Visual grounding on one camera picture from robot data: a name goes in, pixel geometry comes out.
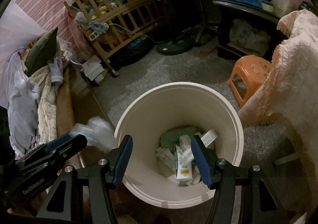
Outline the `pink fluffy towel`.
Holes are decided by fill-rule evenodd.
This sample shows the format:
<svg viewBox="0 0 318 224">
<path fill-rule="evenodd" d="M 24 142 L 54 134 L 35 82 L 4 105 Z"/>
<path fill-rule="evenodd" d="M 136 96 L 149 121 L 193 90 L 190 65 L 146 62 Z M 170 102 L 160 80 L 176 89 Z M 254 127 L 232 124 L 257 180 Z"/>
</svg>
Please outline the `pink fluffy towel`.
<svg viewBox="0 0 318 224">
<path fill-rule="evenodd" d="M 295 132 L 309 182 L 305 201 L 317 207 L 317 16 L 309 10 L 283 16 L 277 29 L 287 35 L 274 50 L 269 76 L 240 109 L 244 127 L 286 120 Z"/>
</svg>

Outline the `black fan base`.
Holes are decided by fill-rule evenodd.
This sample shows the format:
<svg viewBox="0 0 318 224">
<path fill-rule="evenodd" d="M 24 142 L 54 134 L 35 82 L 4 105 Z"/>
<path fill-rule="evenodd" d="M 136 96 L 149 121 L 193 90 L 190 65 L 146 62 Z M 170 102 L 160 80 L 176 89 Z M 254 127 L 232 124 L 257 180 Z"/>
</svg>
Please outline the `black fan base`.
<svg viewBox="0 0 318 224">
<path fill-rule="evenodd" d="M 196 42 L 193 39 L 176 39 L 165 43 L 160 43 L 156 51 L 162 55 L 178 55 L 195 46 Z"/>
</svg>

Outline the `green white milk carton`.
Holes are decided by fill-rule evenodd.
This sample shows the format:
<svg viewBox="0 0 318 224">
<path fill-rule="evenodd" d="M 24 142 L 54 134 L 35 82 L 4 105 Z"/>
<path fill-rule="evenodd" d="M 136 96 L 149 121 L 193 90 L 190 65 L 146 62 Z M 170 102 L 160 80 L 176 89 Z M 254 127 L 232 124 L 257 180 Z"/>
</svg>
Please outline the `green white milk carton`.
<svg viewBox="0 0 318 224">
<path fill-rule="evenodd" d="M 183 151 L 180 146 L 174 147 L 175 178 L 177 181 L 189 181 L 192 179 L 192 165 L 188 160 L 187 150 Z"/>
</svg>

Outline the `brown wooden bed frame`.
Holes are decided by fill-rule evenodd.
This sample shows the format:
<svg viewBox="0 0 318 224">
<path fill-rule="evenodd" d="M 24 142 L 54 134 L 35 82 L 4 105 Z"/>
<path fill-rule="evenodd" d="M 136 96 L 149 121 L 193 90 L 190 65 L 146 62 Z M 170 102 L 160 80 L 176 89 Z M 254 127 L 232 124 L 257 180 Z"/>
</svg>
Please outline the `brown wooden bed frame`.
<svg viewBox="0 0 318 224">
<path fill-rule="evenodd" d="M 87 124 L 89 118 L 100 116 L 107 120 L 91 87 L 84 81 L 81 74 L 72 66 L 64 70 L 64 83 L 57 95 L 57 135 L 71 131 L 77 124 Z M 97 147 L 88 146 L 66 162 L 76 169 L 92 166 L 102 159 L 105 153 Z M 124 212 L 131 202 L 132 196 L 121 184 L 117 190 L 110 191 L 111 202 L 114 206 L 115 216 L 119 223 L 129 222 L 129 216 Z"/>
</svg>

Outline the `clear wrapper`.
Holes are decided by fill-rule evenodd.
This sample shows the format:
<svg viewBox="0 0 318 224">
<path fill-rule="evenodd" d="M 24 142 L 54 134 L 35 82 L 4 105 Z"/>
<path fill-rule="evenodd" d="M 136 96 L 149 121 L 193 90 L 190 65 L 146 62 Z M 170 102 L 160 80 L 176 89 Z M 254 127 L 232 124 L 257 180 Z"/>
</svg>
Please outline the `clear wrapper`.
<svg viewBox="0 0 318 224">
<path fill-rule="evenodd" d="M 94 146 L 105 153 L 117 148 L 113 128 L 98 116 L 90 118 L 87 125 L 77 123 L 71 133 L 84 135 L 87 139 L 87 146 Z"/>
</svg>

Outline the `grey blue blanket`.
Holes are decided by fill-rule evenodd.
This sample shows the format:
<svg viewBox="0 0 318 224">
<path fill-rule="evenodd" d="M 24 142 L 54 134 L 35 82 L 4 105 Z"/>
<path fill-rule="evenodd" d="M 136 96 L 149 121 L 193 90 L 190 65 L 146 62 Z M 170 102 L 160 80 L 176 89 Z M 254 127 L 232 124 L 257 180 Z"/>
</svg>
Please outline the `grey blue blanket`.
<svg viewBox="0 0 318 224">
<path fill-rule="evenodd" d="M 33 146 L 38 134 L 39 86 L 23 71 L 19 53 L 12 53 L 3 70 L 1 105 L 8 111 L 10 143 L 23 156 Z"/>
</svg>

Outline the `wooden baby crib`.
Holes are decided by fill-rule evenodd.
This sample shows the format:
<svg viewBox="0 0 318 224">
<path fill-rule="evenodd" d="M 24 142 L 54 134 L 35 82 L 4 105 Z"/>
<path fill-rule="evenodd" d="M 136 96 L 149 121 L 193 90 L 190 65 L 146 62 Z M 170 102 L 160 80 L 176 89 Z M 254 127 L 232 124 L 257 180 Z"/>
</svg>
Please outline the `wooden baby crib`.
<svg viewBox="0 0 318 224">
<path fill-rule="evenodd" d="M 64 0 L 64 5 L 111 75 L 117 77 L 110 58 L 155 27 L 154 1 Z"/>
</svg>

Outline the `green white snack bag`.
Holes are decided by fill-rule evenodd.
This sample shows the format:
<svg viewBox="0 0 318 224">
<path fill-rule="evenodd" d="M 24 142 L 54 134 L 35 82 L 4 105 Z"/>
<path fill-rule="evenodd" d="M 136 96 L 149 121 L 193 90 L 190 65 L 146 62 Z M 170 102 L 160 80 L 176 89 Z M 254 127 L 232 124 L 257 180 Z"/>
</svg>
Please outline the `green white snack bag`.
<svg viewBox="0 0 318 224">
<path fill-rule="evenodd" d="M 160 136 L 161 147 L 173 147 L 174 144 L 179 142 L 179 138 L 184 135 L 192 137 L 196 132 L 198 132 L 197 127 L 181 127 L 177 129 L 172 129 L 163 133 Z"/>
</svg>

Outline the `dark green pillow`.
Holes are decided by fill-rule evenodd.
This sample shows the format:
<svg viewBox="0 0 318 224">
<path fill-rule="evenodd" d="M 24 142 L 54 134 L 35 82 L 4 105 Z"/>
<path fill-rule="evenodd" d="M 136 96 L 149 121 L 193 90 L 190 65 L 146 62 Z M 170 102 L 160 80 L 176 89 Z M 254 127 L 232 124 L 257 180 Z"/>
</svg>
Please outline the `dark green pillow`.
<svg viewBox="0 0 318 224">
<path fill-rule="evenodd" d="M 29 50 L 25 60 L 28 77 L 53 60 L 57 53 L 57 33 L 58 27 L 38 39 Z"/>
</svg>

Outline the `cream quilted bed cover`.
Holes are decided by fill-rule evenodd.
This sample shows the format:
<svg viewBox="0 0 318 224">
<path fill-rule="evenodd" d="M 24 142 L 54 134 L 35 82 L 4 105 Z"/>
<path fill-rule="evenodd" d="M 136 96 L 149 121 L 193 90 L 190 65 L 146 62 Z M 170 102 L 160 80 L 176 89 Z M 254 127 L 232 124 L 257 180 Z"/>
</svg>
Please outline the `cream quilted bed cover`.
<svg viewBox="0 0 318 224">
<path fill-rule="evenodd" d="M 57 138 L 57 91 L 51 81 L 49 66 L 37 70 L 31 75 L 31 80 L 40 87 L 36 145 L 42 145 Z"/>
</svg>

